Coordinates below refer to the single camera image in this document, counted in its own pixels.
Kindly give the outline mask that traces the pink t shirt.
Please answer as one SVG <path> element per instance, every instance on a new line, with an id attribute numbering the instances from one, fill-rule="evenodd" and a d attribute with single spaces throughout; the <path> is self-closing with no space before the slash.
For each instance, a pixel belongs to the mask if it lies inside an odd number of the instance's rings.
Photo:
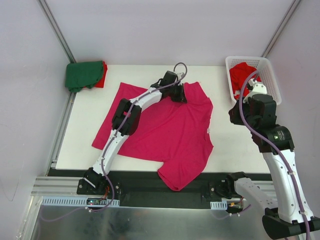
<path id="1" fill-rule="evenodd" d="M 123 143 L 119 155 L 162 162 L 163 182 L 180 191 L 206 167 L 213 145 L 208 133 L 213 104 L 199 82 L 183 85 L 187 102 L 169 97 L 141 113 L 137 130 Z"/>

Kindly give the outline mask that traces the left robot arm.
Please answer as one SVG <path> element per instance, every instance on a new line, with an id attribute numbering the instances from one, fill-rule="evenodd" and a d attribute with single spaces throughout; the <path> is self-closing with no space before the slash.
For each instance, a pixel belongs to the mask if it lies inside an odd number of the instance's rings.
<path id="1" fill-rule="evenodd" d="M 169 97 L 173 102 L 186 103 L 184 85 L 181 83 L 186 73 L 167 71 L 163 78 L 152 84 L 142 94 L 120 100 L 111 120 L 111 131 L 101 154 L 92 167 L 84 174 L 83 188 L 99 195 L 111 184 L 107 175 L 112 162 L 124 142 L 138 129 L 141 114 L 148 107 Z"/>

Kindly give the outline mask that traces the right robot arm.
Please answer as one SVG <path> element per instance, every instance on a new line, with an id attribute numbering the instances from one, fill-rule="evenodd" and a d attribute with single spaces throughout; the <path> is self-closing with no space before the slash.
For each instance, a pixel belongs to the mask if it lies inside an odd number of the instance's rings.
<path id="1" fill-rule="evenodd" d="M 276 200 L 256 186 L 244 172 L 234 172 L 215 187 L 217 195 L 231 199 L 241 196 L 259 210 L 262 225 L 273 240 L 299 237 L 310 240 L 320 229 L 305 198 L 296 168 L 294 142 L 289 129 L 277 124 L 277 104 L 268 94 L 239 98 L 228 112 L 231 123 L 246 126 L 265 160 L 272 178 Z"/>

